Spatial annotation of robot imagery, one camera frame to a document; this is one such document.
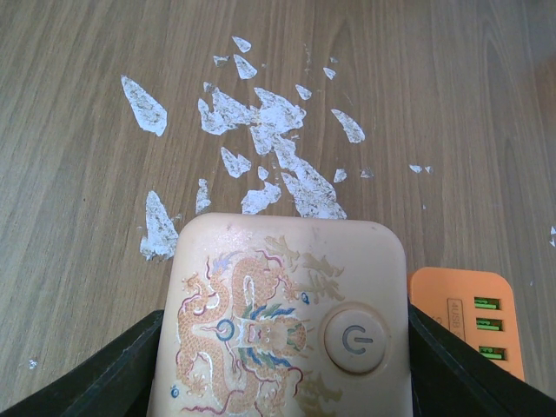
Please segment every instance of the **green usb port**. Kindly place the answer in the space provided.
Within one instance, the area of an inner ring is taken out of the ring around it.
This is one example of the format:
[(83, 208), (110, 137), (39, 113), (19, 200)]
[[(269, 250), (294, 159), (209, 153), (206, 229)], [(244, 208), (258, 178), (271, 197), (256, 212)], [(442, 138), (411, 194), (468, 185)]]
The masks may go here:
[(502, 320), (496, 319), (477, 319), (477, 329), (479, 330), (493, 330), (495, 332), (502, 331)]
[(486, 308), (488, 310), (500, 310), (500, 300), (496, 298), (475, 297), (475, 308)]
[(506, 360), (506, 350), (502, 347), (486, 347), (479, 346), (479, 353), (488, 359), (494, 359), (495, 361), (505, 361)]

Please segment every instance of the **power button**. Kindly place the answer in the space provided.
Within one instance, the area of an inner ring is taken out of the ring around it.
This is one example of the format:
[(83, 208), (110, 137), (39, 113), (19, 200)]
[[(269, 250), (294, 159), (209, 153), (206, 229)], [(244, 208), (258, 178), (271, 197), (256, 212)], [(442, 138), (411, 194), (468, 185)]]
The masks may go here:
[(386, 334), (369, 312), (343, 310), (328, 322), (324, 345), (330, 359), (341, 369), (365, 374), (378, 367), (386, 351)]

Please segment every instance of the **dragon design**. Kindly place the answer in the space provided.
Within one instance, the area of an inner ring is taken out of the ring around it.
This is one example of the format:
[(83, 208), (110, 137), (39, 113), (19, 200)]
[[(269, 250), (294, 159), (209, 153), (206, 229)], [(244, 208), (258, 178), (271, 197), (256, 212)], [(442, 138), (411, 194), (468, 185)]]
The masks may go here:
[[(283, 237), (280, 243), (286, 246)], [(214, 259), (212, 271), (207, 259), (204, 277), (183, 280), (176, 377), (201, 399), (183, 412), (282, 415), (286, 399), (297, 395), (303, 372), (291, 360), (312, 350), (307, 337), (313, 330), (290, 307), (300, 287), (288, 270), (298, 257), (276, 248), (232, 252)], [(214, 400), (203, 398), (209, 390)]]

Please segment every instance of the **small white fragment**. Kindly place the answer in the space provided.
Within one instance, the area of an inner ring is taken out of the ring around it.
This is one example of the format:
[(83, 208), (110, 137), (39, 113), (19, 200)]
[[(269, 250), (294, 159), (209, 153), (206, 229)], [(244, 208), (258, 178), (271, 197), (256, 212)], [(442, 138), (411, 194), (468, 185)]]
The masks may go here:
[(237, 157), (235, 157), (234, 154), (223, 146), (220, 148), (220, 153), (222, 154), (224, 167), (226, 167), (228, 173), (234, 178), (239, 178), (244, 172), (251, 169), (251, 162), (242, 154), (238, 154)]
[(235, 44), (241, 52), (245, 53), (251, 49), (251, 43), (247, 42), (245, 39), (242, 39), (238, 36), (232, 36), (232, 39), (234, 39)]
[(269, 204), (280, 200), (281, 190), (277, 185), (264, 182), (264, 189), (250, 189), (242, 200), (242, 213), (256, 215), (263, 211)]
[(264, 180), (266, 180), (266, 179), (268, 178), (268, 171), (265, 170), (264, 167), (259, 167), (259, 168), (258, 168), (258, 174), (259, 174), (259, 179), (260, 179), (261, 181), (264, 181)]
[(226, 65), (229, 61), (229, 56), (218, 56), (218, 55), (214, 55), (212, 57), (212, 59), (215, 60), (215, 65), (217, 67), (223, 67), (224, 65)]
[(242, 56), (234, 54), (234, 61), (237, 74), (242, 80), (248, 80), (257, 75), (257, 69)]
[(336, 76), (336, 71), (334, 71), (333, 69), (324, 67), (323, 70), (329, 79), (333, 79)]
[(336, 193), (332, 185), (327, 182), (307, 161), (305, 162), (305, 175), (295, 178), (286, 172), (281, 173), (281, 178), (288, 188), (289, 194), (294, 197), (295, 208), (301, 217), (315, 219), (346, 219), (343, 208), (336, 202)]
[(373, 171), (370, 168), (362, 169), (361, 178), (374, 178)]
[(139, 250), (147, 261), (155, 256), (167, 260), (174, 256), (178, 234), (155, 191), (147, 195), (146, 212), (147, 236), (141, 239)]
[(199, 215), (210, 205), (209, 188), (207, 180), (199, 178), (199, 190), (197, 191), (197, 201), (195, 204), (195, 214)]
[(336, 173), (334, 174), (334, 183), (342, 182), (346, 178), (348, 178), (348, 174), (346, 174), (345, 169), (337, 169)]
[(299, 93), (299, 97), (301, 97), (302, 100), (308, 100), (313, 95), (311, 91), (309, 91), (302, 85), (296, 84), (295, 89), (297, 89), (297, 92)]
[(122, 76), (122, 87), (139, 127), (162, 136), (167, 124), (167, 113), (164, 107), (138, 83), (126, 76)]
[(306, 43), (303, 44), (303, 47), (305, 48), (305, 55), (307, 55), (307, 60), (305, 61), (305, 74), (308, 74), (309, 71), (311, 70), (309, 67), (311, 66), (311, 51), (309, 50), (309, 47), (307, 46)]
[(345, 114), (343, 111), (339, 111), (337, 109), (331, 110), (338, 122), (341, 123), (342, 128), (344, 128), (344, 132), (346, 132), (347, 139), (351, 143), (361, 143), (365, 140), (365, 132), (357, 122), (352, 119), (350, 116)]
[(212, 93), (215, 90), (215, 86), (212, 83), (207, 83), (206, 81), (202, 84), (202, 89), (205, 93)]
[(222, 93), (218, 88), (214, 88), (212, 92), (212, 105), (214, 111), (210, 111), (208, 104), (199, 99), (201, 128), (212, 135), (221, 135), (228, 130), (237, 129), (241, 124), (250, 124), (253, 121), (253, 110)]

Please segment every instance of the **power strip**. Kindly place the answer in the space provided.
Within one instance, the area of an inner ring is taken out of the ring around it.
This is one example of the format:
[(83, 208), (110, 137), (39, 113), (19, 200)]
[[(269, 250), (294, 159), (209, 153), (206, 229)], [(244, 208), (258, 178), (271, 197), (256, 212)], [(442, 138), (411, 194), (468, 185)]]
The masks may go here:
[(409, 299), (483, 356), (522, 381), (513, 291), (500, 275), (421, 268), (408, 277)]

